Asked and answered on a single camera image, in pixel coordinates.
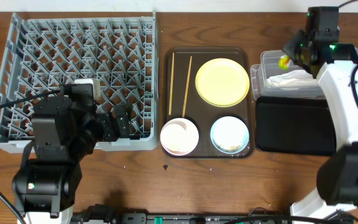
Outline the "light blue bowl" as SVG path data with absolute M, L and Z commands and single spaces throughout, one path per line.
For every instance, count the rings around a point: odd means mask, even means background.
M 243 151 L 250 141 L 248 127 L 241 119 L 234 116 L 217 119 L 209 135 L 213 146 L 225 154 L 237 154 Z

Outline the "yellow plate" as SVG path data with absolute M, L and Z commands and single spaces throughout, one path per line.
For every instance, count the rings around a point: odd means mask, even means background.
M 215 58 L 204 63 L 196 73 L 199 96 L 217 107 L 231 107 L 248 94 L 250 80 L 245 68 L 228 58 Z

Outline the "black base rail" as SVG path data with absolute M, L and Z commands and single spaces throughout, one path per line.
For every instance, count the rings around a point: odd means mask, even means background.
M 101 218 L 84 218 L 84 215 L 74 215 L 71 218 L 70 224 L 82 223 L 123 223 L 123 224 L 189 224 L 189 223 L 206 223 L 206 224 L 223 224 L 229 221 L 245 218 L 246 216 L 234 215 L 148 215 L 145 213 L 123 213 L 122 215 L 114 215 L 112 220 L 105 221 Z M 334 215 L 328 218 L 328 221 L 335 223 L 350 224 L 355 223 L 354 219 L 347 216 Z M 252 220 L 239 223 L 309 223 L 309 222 L 296 222 L 287 220 Z

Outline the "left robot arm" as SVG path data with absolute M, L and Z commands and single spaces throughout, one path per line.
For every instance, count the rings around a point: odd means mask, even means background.
M 80 161 L 97 142 L 130 135 L 130 102 L 97 113 L 94 85 L 60 85 L 34 105 L 34 139 L 12 180 L 15 208 L 24 223 L 69 223 L 82 178 Z

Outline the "clear plastic bin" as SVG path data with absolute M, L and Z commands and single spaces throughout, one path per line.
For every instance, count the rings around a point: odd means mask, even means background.
M 250 68 L 250 80 L 254 98 L 260 96 L 274 96 L 285 98 L 308 98 L 323 99 L 324 93 L 320 86 L 294 86 L 278 87 L 267 83 L 271 76 L 282 75 L 293 70 L 303 70 L 301 67 L 290 63 L 288 70 L 282 70 L 278 66 L 280 57 L 284 55 L 281 50 L 270 50 L 262 52 L 260 63 L 252 65 Z

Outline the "white napkin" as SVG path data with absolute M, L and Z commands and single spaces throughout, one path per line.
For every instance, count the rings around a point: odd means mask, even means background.
M 282 75 L 271 76 L 267 79 L 267 83 L 278 87 L 315 86 L 317 80 L 304 70 L 293 70 Z

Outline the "grey dishwasher rack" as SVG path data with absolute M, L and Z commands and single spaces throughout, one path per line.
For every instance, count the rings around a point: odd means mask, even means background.
M 31 95 L 79 78 L 101 84 L 99 113 L 130 102 L 130 135 L 100 142 L 103 151 L 153 150 L 158 145 L 157 16 L 22 19 L 13 14 L 0 69 L 0 149 L 20 153 L 34 137 Z

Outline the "dark brown serving tray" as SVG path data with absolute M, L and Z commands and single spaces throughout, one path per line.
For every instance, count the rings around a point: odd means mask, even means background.
M 170 95 L 170 73 L 172 64 L 172 52 L 175 53 L 175 73 L 173 81 L 173 104 L 172 115 L 168 115 Z M 221 108 L 205 102 L 196 91 L 195 77 L 199 68 L 209 60 L 215 58 L 228 58 L 241 64 L 246 71 L 249 71 L 248 56 L 239 47 L 174 47 L 165 54 L 164 60 L 164 87 L 166 88 L 163 122 L 180 118 L 183 109 L 185 95 L 186 76 L 190 56 L 193 56 L 191 66 L 191 77 L 188 89 L 185 118 L 192 121 L 198 128 L 200 139 L 193 152 L 186 159 L 245 159 L 252 155 L 254 144 L 254 114 L 252 112 L 252 95 L 249 93 L 237 105 Z M 211 142 L 210 130 L 213 123 L 224 116 L 234 116 L 241 119 L 250 132 L 250 141 L 247 147 L 237 154 L 225 154 L 218 151 Z

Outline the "pink white bowl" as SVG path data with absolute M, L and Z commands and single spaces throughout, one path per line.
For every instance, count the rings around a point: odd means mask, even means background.
M 160 132 L 160 142 L 170 156 L 187 156 L 193 152 L 200 139 L 196 125 L 185 118 L 168 121 Z

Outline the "green orange snack wrapper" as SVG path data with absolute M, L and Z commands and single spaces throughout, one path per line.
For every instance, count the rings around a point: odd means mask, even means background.
M 290 65 L 290 62 L 291 62 L 291 58 L 287 55 L 282 55 L 280 57 L 280 60 L 278 62 L 278 66 L 279 68 L 281 68 L 282 70 L 288 70 L 289 68 L 289 65 Z

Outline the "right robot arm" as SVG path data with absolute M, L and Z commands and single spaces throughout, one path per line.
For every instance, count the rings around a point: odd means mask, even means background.
M 338 22 L 339 7 L 310 7 L 305 29 L 283 47 L 321 87 L 336 133 L 336 153 L 320 167 L 316 188 L 290 207 L 293 223 L 322 223 L 358 207 L 358 54 L 339 41 Z

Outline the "black waste tray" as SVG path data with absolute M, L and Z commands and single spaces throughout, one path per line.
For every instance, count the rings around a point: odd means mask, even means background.
M 326 100 L 261 96 L 256 100 L 259 150 L 311 156 L 336 153 L 336 133 Z

